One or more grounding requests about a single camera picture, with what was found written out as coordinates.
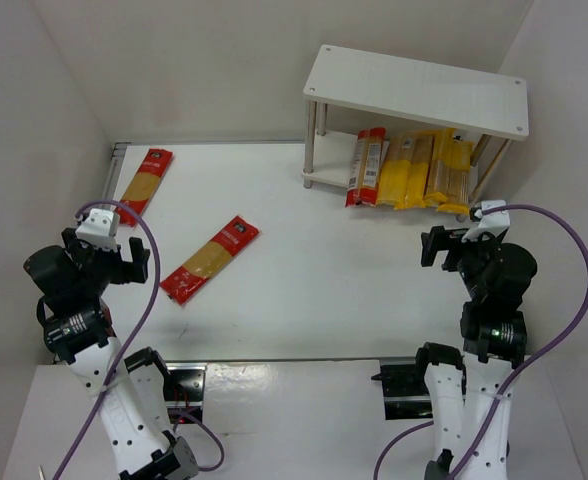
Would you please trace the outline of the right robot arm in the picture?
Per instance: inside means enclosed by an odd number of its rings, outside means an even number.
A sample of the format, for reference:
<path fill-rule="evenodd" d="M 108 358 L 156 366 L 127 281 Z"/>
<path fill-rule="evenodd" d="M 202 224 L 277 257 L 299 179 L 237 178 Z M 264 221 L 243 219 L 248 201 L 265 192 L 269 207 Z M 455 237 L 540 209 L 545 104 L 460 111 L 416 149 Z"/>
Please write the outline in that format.
<path fill-rule="evenodd" d="M 427 479 L 504 479 L 509 455 L 512 387 L 504 383 L 525 360 L 520 306 L 537 273 L 534 257 L 502 234 L 436 226 L 422 234 L 421 264 L 460 275 L 470 296 L 460 320 L 463 347 L 427 342 L 416 355 L 432 405 L 435 453 Z"/>

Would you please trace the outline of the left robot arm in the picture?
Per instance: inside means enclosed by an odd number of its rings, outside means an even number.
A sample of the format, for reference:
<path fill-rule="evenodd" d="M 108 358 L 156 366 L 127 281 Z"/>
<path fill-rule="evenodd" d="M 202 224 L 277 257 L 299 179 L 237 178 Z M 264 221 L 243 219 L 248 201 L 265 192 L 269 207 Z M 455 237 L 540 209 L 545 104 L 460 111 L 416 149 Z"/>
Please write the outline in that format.
<path fill-rule="evenodd" d="M 102 300 L 111 285 L 143 284 L 149 249 L 129 240 L 103 248 L 67 228 L 60 245 L 31 255 L 24 269 L 42 292 L 36 316 L 47 349 L 67 364 L 93 401 L 111 444 L 121 479 L 192 479 L 198 474 L 186 440 L 171 431 L 163 399 L 167 372 L 147 348 L 125 357 Z"/>

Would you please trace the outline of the red pasta bag barcode side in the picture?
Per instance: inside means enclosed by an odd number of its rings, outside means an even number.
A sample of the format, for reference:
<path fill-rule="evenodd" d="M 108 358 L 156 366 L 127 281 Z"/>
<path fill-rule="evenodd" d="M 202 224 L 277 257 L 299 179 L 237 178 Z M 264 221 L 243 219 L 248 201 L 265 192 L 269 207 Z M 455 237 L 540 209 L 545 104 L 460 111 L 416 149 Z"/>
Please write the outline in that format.
<path fill-rule="evenodd" d="M 385 135 L 384 127 L 359 132 L 350 164 L 346 207 L 376 204 Z"/>

